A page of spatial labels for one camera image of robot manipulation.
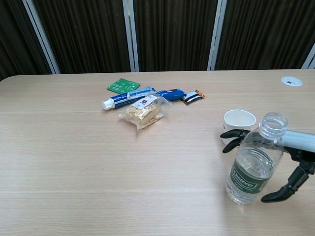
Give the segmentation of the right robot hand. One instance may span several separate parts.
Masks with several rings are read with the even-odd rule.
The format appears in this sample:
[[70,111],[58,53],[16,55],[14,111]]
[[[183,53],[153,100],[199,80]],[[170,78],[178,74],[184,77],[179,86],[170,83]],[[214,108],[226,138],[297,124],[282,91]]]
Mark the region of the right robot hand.
[[287,200],[315,173],[313,134],[291,130],[264,131],[258,128],[253,131],[232,129],[222,133],[220,137],[232,139],[223,149],[224,153],[238,148],[226,188],[230,198],[239,204],[246,205],[254,201],[273,175],[285,152],[299,165],[286,185],[261,198],[263,203]]

